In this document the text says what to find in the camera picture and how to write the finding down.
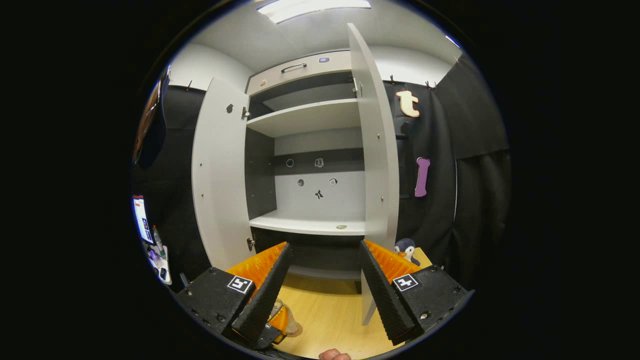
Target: wooden table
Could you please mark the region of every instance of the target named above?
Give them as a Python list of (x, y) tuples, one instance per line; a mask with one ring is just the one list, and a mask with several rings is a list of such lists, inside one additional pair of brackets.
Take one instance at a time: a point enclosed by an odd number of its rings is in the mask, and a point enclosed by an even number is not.
[[(421, 268), (431, 266), (422, 249), (415, 249), (414, 257)], [(353, 281), (287, 274), (278, 298), (291, 308), (303, 327), (299, 336), (275, 345), (281, 351), (317, 359), (321, 352), (337, 348), (356, 360), (402, 346), (393, 346), (387, 339), (377, 309), (369, 324), (362, 326), (362, 296)]]

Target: monitor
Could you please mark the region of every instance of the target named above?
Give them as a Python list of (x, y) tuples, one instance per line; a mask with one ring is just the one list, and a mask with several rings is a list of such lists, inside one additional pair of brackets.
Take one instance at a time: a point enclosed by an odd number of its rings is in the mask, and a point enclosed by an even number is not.
[(138, 221), (138, 230), (140, 237), (145, 242), (155, 245), (151, 235), (151, 224), (147, 221), (147, 213), (145, 212), (145, 198), (142, 195), (133, 196), (133, 208), (136, 212), (136, 220)]

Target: ceiling light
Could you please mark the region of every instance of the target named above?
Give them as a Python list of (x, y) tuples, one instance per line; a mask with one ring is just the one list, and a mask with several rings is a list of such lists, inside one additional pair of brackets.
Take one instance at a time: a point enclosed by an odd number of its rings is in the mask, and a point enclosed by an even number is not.
[(449, 41), (452, 42), (455, 46), (460, 47), (460, 45), (456, 44), (456, 42), (453, 41), (450, 37), (448, 37), (447, 35), (445, 35), (445, 37), (449, 39)]
[(279, 24), (306, 13), (338, 8), (371, 9), (367, 0), (278, 0), (259, 8), (258, 11)]

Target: white ceiling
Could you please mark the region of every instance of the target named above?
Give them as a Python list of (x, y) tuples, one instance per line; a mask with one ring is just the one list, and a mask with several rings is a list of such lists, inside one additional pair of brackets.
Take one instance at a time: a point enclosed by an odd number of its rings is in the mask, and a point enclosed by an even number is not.
[(273, 0), (251, 1), (205, 28), (192, 42), (221, 51), (252, 71), (332, 49), (349, 47), (348, 22), (369, 46), (413, 49), (453, 64), (460, 49), (422, 18), (389, 0), (369, 0), (371, 9), (331, 9), (273, 24), (256, 11)]

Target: penguin toy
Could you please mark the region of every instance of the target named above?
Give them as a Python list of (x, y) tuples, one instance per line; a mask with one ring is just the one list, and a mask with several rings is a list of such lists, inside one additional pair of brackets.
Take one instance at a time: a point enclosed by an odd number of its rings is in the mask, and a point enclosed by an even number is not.
[(394, 247), (394, 251), (396, 252), (396, 254), (420, 266), (420, 261), (412, 257), (413, 252), (415, 252), (415, 242), (413, 242), (413, 240), (409, 238), (404, 238), (398, 241), (396, 243), (396, 246)]

